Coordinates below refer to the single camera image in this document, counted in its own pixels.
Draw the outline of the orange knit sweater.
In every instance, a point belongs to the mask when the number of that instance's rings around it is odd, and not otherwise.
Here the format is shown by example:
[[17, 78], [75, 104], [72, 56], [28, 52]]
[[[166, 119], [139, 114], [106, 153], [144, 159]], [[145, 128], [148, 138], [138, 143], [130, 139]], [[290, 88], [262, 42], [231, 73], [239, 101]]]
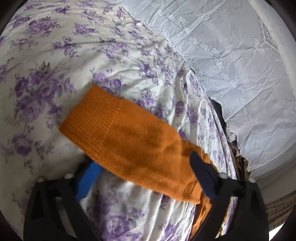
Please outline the orange knit sweater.
[[60, 132], [103, 168], [84, 210], [103, 240], [189, 240], [211, 203], [189, 164], [195, 151], [219, 171], [234, 173], [231, 151], [212, 104], [195, 132], [175, 128], [142, 104], [93, 86]]

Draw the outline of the grey white cloth bundle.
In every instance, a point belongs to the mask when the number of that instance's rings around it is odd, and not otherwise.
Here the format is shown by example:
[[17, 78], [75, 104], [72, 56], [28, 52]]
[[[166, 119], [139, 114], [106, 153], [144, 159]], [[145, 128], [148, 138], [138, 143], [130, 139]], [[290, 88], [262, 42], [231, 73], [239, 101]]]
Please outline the grey white cloth bundle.
[[236, 134], [235, 134], [234, 132], [232, 132], [230, 129], [228, 129], [228, 130], [226, 131], [226, 137], [227, 137], [227, 141], [228, 141], [229, 143], [232, 143], [232, 142], [237, 141], [237, 136], [236, 136]]

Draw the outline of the dark cloth beside bed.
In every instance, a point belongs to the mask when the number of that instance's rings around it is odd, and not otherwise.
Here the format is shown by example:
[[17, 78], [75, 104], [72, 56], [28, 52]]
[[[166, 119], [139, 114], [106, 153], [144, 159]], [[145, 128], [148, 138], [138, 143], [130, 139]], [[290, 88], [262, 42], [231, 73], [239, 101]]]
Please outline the dark cloth beside bed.
[[215, 109], [215, 112], [217, 113], [217, 116], [218, 116], [218, 119], [221, 123], [221, 126], [222, 126], [222, 129], [224, 132], [226, 132], [226, 122], [224, 121], [224, 118], [223, 118], [223, 114], [222, 114], [222, 106], [221, 104], [219, 104], [218, 102], [216, 102], [215, 100], [213, 99], [210, 99], [210, 102], [211, 104], [213, 105], [214, 109]]

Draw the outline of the purple floral bed sheet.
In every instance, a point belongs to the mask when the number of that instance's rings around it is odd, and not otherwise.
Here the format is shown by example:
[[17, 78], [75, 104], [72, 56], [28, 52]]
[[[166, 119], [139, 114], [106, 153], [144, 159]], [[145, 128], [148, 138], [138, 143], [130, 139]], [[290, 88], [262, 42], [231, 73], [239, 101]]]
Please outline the purple floral bed sheet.
[[84, 160], [58, 128], [93, 84], [165, 121], [235, 178], [210, 99], [163, 36], [106, 1], [27, 1], [1, 34], [1, 212], [18, 236], [36, 179]]

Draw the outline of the white lace curtain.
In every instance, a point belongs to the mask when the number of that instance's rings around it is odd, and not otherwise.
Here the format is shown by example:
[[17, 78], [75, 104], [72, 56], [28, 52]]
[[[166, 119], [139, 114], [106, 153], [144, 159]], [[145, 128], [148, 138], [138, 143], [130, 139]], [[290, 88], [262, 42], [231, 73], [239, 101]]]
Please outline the white lace curtain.
[[163, 34], [222, 106], [261, 187], [295, 179], [295, 41], [266, 1], [120, 1]]

